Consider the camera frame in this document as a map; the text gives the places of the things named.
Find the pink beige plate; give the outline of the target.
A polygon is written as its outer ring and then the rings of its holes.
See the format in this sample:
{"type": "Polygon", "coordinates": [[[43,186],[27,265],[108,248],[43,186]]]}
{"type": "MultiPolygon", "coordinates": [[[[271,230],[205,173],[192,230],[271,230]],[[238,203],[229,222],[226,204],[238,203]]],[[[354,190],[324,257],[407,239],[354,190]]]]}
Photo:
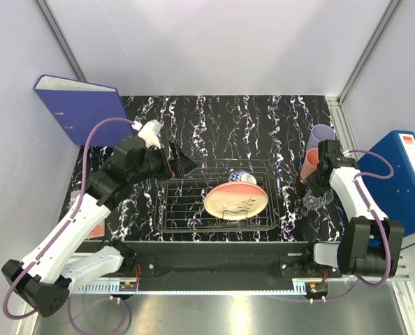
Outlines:
{"type": "Polygon", "coordinates": [[[215,186],[203,204],[206,212],[216,218],[241,221],[261,213],[268,200],[268,194],[260,186],[234,181],[215,186]]]}

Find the clear glass tumbler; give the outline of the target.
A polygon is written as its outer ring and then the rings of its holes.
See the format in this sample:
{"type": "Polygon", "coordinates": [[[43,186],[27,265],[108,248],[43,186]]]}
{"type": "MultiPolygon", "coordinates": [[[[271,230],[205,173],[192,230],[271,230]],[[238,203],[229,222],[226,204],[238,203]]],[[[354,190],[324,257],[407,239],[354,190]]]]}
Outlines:
{"type": "Polygon", "coordinates": [[[316,211],[326,205],[330,204],[333,201],[333,191],[329,190],[323,195],[318,196],[309,189],[305,196],[303,197],[303,206],[308,211],[316,211]]]}

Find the pink plastic cup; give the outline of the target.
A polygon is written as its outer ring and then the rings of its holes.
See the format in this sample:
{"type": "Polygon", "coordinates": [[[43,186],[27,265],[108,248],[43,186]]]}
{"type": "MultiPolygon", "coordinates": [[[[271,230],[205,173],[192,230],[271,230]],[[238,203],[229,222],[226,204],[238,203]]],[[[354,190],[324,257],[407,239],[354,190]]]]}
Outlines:
{"type": "Polygon", "coordinates": [[[300,180],[304,180],[310,176],[316,169],[319,164],[319,149],[312,148],[305,154],[305,160],[300,171],[300,180]]]}

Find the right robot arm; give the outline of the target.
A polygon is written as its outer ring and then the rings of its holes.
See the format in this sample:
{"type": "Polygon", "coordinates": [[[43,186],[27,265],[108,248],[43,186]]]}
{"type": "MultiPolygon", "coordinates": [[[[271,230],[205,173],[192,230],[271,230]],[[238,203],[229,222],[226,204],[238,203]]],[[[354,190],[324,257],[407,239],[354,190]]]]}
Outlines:
{"type": "Polygon", "coordinates": [[[383,285],[397,271],[403,224],[379,208],[364,184],[366,173],[354,158],[344,155],[339,140],[321,141],[318,150],[317,168],[303,183],[316,198],[333,191],[344,208],[348,225],[339,243],[314,242],[301,259],[301,268],[314,277],[332,267],[362,282],[369,277],[378,278],[375,285],[383,285]]]}

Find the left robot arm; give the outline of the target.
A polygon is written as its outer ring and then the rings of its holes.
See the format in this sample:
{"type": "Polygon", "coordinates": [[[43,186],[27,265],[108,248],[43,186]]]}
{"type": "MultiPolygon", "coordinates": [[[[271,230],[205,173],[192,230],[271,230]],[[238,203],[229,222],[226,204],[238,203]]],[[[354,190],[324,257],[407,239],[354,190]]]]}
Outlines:
{"type": "Polygon", "coordinates": [[[74,205],[53,231],[22,260],[8,260],[1,269],[10,289],[4,303],[15,292],[35,313],[47,318],[56,313],[78,288],[106,274],[128,276],[135,271],[133,249],[112,241],[86,258],[69,259],[103,219],[130,196],[134,185],[148,179],[181,179],[197,168],[174,141],[168,158],[160,145],[147,144],[139,136],[128,136],[89,177],[74,205]]]}

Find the lavender plastic cup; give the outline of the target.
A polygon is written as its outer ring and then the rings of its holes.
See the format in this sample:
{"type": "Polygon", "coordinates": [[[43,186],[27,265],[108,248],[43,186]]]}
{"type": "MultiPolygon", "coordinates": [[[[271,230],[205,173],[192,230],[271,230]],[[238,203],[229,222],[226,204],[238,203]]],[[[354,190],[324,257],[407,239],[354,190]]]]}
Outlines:
{"type": "Polygon", "coordinates": [[[317,124],[312,127],[310,136],[305,147],[305,151],[308,152],[310,149],[318,148],[318,144],[325,140],[334,140],[336,137],[335,131],[330,126],[325,124],[317,124]]]}

